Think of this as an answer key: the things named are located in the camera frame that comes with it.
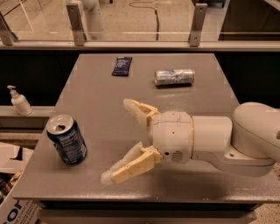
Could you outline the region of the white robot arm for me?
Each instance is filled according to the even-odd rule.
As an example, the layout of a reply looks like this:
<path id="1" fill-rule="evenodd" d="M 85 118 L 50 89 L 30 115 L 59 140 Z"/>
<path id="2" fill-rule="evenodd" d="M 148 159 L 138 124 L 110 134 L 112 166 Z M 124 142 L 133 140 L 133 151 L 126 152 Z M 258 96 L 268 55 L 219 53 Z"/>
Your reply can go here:
<path id="1" fill-rule="evenodd" d="M 263 176 L 280 162 L 280 111 L 265 104 L 243 103 L 230 118 L 161 113 L 131 99 L 125 99 L 123 106 L 147 131 L 150 145 L 134 145 L 101 175 L 104 185 L 122 183 L 161 162 L 201 160 L 220 171 L 245 176 Z"/>

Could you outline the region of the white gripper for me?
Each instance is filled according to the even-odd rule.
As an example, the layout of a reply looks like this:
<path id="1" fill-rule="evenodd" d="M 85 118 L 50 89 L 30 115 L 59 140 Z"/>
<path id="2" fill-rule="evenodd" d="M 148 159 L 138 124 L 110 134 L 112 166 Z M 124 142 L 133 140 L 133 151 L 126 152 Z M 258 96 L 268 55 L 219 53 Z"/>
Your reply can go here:
<path id="1" fill-rule="evenodd" d="M 166 163 L 186 163 L 192 155 L 192 118 L 186 112 L 167 111 L 160 115 L 157 108 L 135 101 L 123 100 L 124 108 L 147 130 L 152 146 L 141 142 L 101 175 L 104 185 L 119 184 L 155 168 L 163 159 Z"/>

